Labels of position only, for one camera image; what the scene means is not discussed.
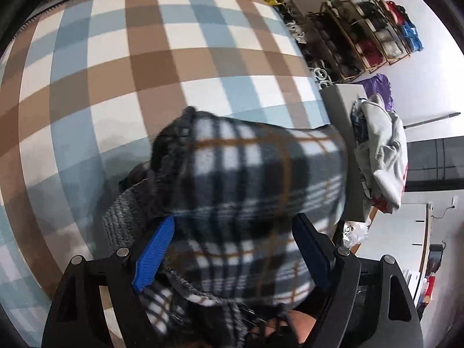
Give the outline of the person's right hand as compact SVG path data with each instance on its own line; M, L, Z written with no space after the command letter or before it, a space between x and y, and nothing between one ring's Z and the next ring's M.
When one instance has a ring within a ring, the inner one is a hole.
M282 312L270 320L260 321L245 337L244 347L302 347L316 319L300 311Z

